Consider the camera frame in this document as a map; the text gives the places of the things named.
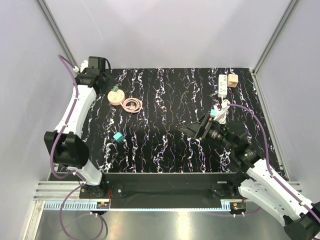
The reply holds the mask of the teal plug adapter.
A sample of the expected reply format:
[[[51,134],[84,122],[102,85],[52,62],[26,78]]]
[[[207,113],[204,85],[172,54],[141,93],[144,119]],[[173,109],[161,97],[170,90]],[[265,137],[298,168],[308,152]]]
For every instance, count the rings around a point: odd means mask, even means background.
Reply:
[[[117,132],[113,135],[113,139],[117,142],[117,143],[121,143],[125,140],[125,136],[120,133],[120,132]]]

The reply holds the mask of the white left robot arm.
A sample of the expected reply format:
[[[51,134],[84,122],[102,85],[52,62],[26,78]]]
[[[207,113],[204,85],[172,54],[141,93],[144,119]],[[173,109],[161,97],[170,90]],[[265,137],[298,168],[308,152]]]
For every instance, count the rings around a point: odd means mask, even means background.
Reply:
[[[82,140],[82,130],[89,109],[97,95],[109,84],[112,68],[104,57],[90,56],[80,66],[72,65],[65,57],[58,58],[72,79],[72,95],[62,119],[53,131],[44,134],[49,153],[50,170],[55,178],[63,180],[70,175],[78,176],[97,198],[108,193],[103,174],[89,159],[89,148]]]

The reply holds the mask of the green white plug adapter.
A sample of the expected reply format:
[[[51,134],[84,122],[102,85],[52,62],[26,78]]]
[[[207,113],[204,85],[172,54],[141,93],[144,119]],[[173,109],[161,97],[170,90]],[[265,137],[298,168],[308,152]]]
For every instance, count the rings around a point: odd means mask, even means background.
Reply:
[[[113,92],[117,92],[118,91],[118,87],[117,86],[114,86],[111,90],[113,91]]]

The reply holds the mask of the light blue plug adapter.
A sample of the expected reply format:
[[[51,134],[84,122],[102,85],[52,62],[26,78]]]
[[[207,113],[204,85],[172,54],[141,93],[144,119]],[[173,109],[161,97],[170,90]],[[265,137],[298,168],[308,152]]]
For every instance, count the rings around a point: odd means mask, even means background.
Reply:
[[[211,109],[211,110],[210,110],[210,116],[211,116],[212,118],[215,118],[217,115],[218,115],[218,114],[217,114],[217,111],[216,111],[215,109]]]

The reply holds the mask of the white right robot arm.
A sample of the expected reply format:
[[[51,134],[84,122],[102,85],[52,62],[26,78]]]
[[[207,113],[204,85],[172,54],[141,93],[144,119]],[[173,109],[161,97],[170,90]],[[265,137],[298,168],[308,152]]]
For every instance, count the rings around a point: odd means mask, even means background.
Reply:
[[[209,114],[184,125],[180,131],[199,141],[210,141],[226,149],[230,163],[243,181],[227,185],[232,198],[251,200],[272,215],[291,240],[320,238],[320,204],[312,202],[284,180],[267,159],[248,142],[240,122],[219,124]]]

